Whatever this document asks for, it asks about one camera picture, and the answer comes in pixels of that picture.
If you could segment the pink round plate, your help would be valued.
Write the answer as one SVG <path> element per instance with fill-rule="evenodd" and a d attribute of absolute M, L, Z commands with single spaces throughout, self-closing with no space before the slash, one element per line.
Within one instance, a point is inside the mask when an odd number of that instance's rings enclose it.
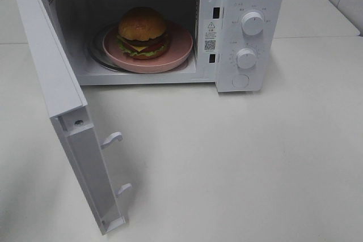
<path fill-rule="evenodd" d="M 108 59 L 124 70 L 155 74 L 172 70 L 181 65 L 190 55 L 193 48 L 193 38 L 188 30 L 172 21 L 167 22 L 170 37 L 169 49 L 157 58 L 137 60 L 127 56 L 118 43 L 117 27 L 111 28 L 103 38 L 102 46 Z"/>

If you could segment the toy hamburger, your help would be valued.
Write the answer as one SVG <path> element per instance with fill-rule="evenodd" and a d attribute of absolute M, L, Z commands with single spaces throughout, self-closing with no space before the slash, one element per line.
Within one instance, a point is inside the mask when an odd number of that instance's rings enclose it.
<path fill-rule="evenodd" d="M 150 7 L 135 7 L 119 21 L 117 42 L 123 53 L 135 60 L 157 58 L 170 47 L 167 22 Z"/>

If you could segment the white timer knob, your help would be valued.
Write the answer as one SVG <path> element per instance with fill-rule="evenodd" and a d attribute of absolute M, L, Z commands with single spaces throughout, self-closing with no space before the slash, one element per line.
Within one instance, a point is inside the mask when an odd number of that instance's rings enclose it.
<path fill-rule="evenodd" d="M 257 60 L 257 54 L 252 48 L 243 48 L 236 54 L 237 66 L 240 69 L 252 68 Z"/>

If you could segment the glass microwave turntable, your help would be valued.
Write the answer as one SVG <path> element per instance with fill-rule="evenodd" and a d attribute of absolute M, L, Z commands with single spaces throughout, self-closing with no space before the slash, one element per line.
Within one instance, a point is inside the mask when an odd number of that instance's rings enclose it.
<path fill-rule="evenodd" d="M 103 40 L 106 34 L 116 27 L 115 24 L 109 24 L 102 26 L 101 29 L 94 31 L 92 38 L 88 41 L 88 54 L 102 67 L 114 71 L 114 72 L 126 72 L 126 70 L 115 65 L 106 55 L 103 49 Z"/>

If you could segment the round door release button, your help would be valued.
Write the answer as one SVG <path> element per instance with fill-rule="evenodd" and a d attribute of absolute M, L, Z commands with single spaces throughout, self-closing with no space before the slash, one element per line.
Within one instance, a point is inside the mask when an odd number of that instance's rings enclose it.
<path fill-rule="evenodd" d="M 232 85 L 235 88 L 244 89 L 248 86 L 249 80 L 248 75 L 236 75 L 232 79 Z"/>

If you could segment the white microwave oven body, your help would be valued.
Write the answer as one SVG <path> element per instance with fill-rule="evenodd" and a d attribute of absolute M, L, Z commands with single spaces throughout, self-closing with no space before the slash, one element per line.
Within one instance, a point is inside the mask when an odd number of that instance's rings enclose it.
<path fill-rule="evenodd" d="M 51 19 L 79 85 L 164 84 L 213 82 L 219 92 L 261 89 L 282 0 L 48 0 Z M 94 31 L 117 22 L 135 6 L 149 6 L 168 20 L 187 28 L 193 52 L 185 68 L 155 74 L 114 72 L 86 53 Z M 242 16 L 259 11 L 263 30 L 254 36 L 242 30 Z M 252 48 L 257 62 L 250 69 L 237 66 L 236 54 Z M 244 89 L 232 79 L 248 75 Z"/>

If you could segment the white microwave door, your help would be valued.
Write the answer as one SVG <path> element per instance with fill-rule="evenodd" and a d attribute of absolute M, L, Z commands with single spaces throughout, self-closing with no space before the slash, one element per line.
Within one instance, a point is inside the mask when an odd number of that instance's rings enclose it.
<path fill-rule="evenodd" d="M 117 202 L 126 183 L 111 185 L 103 151 L 123 136 L 117 131 L 100 142 L 87 100 L 51 19 L 48 0 L 16 0 L 49 119 L 102 234 L 126 222 Z"/>

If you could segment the upper white power knob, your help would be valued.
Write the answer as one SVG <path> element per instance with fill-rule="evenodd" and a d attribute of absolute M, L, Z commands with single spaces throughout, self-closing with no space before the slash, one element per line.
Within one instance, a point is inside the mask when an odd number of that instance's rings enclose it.
<path fill-rule="evenodd" d="M 242 16 L 242 30 L 245 34 L 254 36 L 264 28 L 264 17 L 259 11 L 249 11 Z"/>

